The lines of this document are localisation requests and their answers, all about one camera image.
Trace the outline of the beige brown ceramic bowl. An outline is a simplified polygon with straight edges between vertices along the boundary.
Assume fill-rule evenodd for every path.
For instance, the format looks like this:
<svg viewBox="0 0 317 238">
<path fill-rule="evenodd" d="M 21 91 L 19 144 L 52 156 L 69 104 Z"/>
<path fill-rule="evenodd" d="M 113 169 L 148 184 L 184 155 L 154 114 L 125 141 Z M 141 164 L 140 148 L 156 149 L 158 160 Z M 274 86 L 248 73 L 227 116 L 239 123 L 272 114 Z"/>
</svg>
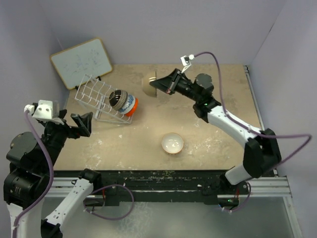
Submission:
<svg viewBox="0 0 317 238">
<path fill-rule="evenodd" d="M 148 95 L 150 97 L 157 96 L 156 88 L 150 85 L 150 83 L 152 81 L 155 81 L 156 78 L 157 78 L 156 71 L 152 71 L 152 72 L 149 72 L 148 74 L 146 74 L 142 79 L 142 90 L 146 95 Z"/>
</svg>

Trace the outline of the white wire dish rack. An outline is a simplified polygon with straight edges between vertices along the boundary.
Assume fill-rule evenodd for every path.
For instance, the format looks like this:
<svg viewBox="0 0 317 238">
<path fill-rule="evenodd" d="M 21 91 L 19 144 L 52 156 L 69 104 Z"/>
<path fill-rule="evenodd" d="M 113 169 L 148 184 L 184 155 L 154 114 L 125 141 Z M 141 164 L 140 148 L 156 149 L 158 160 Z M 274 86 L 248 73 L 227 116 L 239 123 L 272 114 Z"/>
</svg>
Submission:
<svg viewBox="0 0 317 238">
<path fill-rule="evenodd" d="M 94 113 L 94 119 L 113 123 L 130 124 L 132 117 L 120 114 L 113 109 L 109 97 L 116 90 L 115 87 L 101 81 L 101 78 L 85 74 L 77 90 L 74 99 L 88 111 Z"/>
</svg>

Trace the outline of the orange plastic bowl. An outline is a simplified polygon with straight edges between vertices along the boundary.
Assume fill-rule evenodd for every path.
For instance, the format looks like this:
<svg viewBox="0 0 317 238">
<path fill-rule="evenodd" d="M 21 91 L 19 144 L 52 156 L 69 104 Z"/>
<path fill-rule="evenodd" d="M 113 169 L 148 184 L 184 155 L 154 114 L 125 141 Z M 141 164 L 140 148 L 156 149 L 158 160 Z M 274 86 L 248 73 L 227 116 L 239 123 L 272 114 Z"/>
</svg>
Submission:
<svg viewBox="0 0 317 238">
<path fill-rule="evenodd" d="M 126 113 L 125 115 L 126 115 L 127 117 L 131 117 L 131 116 L 135 113 L 137 107 L 138 107 L 138 99 L 135 98 L 134 106 L 133 106 L 132 109 L 131 109 L 128 113 Z"/>
</svg>

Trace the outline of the blue patterned ceramic bowl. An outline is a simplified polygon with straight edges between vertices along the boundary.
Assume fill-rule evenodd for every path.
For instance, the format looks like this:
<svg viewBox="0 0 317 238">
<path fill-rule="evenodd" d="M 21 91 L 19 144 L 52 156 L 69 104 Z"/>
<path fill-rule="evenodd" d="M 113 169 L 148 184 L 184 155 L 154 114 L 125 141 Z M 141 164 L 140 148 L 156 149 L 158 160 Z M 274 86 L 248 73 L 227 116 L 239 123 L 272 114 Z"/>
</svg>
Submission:
<svg viewBox="0 0 317 238">
<path fill-rule="evenodd" d="M 122 115 L 125 115 L 132 109 L 132 107 L 134 106 L 134 103 L 135 103 L 135 97 L 131 94 L 128 94 L 125 104 L 118 110 L 118 112 L 121 113 Z"/>
</svg>

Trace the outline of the black glossy bowl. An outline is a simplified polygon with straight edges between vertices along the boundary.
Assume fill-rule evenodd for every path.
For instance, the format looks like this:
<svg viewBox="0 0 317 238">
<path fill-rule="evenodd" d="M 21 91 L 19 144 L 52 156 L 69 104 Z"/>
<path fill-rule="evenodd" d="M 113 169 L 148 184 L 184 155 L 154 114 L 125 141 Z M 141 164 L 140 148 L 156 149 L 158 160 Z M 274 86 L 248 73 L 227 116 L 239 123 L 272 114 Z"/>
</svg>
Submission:
<svg viewBox="0 0 317 238">
<path fill-rule="evenodd" d="M 109 96 L 109 104 L 111 107 L 119 111 L 126 103 L 128 93 L 125 90 L 114 90 Z"/>
</svg>

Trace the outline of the white ceramic bowl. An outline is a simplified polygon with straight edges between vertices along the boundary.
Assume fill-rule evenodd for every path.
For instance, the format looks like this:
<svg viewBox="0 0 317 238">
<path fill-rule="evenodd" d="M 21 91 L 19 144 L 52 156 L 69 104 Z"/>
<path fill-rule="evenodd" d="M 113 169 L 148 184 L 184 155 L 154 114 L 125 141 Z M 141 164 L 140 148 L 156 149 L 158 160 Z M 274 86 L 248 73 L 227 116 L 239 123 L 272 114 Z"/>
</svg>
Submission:
<svg viewBox="0 0 317 238">
<path fill-rule="evenodd" d="M 161 146 L 167 154 L 175 155 L 183 150 L 184 140 L 177 133 L 167 133 L 162 137 Z"/>
</svg>

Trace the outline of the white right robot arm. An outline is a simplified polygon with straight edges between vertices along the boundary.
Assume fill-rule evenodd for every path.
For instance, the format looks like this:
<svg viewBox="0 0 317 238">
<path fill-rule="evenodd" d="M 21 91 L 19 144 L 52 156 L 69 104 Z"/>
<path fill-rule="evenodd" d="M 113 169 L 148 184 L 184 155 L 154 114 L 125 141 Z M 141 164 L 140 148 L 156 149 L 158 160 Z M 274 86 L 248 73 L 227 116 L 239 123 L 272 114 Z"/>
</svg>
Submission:
<svg viewBox="0 0 317 238">
<path fill-rule="evenodd" d="M 244 149 L 242 164 L 229 169 L 221 178 L 220 188 L 232 194 L 238 184 L 259 178 L 281 162 L 281 154 L 275 133 L 271 129 L 253 127 L 223 109 L 213 95 L 213 83 L 209 75 L 200 73 L 191 81 L 179 69 L 163 78 L 150 77 L 143 81 L 144 87 L 160 90 L 168 95 L 179 93 L 195 103 L 196 116 L 214 125 L 237 141 Z"/>
</svg>

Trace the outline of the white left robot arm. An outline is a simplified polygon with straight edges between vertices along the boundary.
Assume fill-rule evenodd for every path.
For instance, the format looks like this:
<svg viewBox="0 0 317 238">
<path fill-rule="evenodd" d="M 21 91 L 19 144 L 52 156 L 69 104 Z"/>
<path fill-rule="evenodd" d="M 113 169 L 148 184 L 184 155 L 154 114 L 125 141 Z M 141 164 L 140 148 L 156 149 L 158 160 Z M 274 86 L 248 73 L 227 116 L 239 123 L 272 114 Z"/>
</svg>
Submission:
<svg viewBox="0 0 317 238">
<path fill-rule="evenodd" d="M 93 113 L 71 114 L 76 126 L 64 119 L 67 111 L 59 111 L 54 118 L 60 122 L 38 122 L 44 126 L 39 136 L 30 122 L 34 114 L 25 110 L 24 116 L 30 131 L 14 137 L 6 159 L 10 173 L 4 180 L 3 199 L 7 204 L 13 238 L 61 238 L 63 229 L 79 205 L 89 194 L 102 189 L 101 174 L 84 169 L 72 190 L 46 217 L 42 218 L 44 198 L 53 184 L 53 166 L 67 139 L 90 137 Z"/>
</svg>

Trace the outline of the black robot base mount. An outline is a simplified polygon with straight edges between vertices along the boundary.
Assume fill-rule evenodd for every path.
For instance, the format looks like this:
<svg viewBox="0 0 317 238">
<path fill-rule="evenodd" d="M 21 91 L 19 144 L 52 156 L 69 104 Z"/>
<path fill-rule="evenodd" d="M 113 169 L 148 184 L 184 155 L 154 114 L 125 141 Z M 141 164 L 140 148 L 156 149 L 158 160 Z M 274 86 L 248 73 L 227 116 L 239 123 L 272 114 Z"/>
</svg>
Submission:
<svg viewBox="0 0 317 238">
<path fill-rule="evenodd" d="M 247 195 L 245 182 L 225 185 L 223 170 L 100 170 L 99 186 L 87 197 L 90 206 L 118 206 L 121 202 L 198 202 L 205 205 L 237 205 Z"/>
</svg>

